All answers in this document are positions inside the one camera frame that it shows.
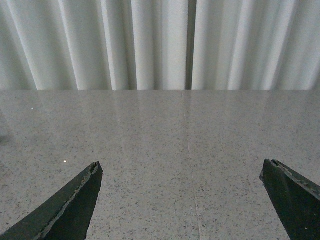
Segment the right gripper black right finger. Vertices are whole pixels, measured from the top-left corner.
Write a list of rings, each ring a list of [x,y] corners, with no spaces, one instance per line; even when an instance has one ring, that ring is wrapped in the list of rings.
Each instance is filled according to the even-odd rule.
[[[280,161],[265,159],[259,179],[291,240],[320,238],[320,186]]]

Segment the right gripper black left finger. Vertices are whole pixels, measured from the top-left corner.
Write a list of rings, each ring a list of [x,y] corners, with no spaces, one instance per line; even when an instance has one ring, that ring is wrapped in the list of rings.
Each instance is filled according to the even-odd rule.
[[[101,189],[93,162],[37,209],[0,235],[2,240],[85,240]]]

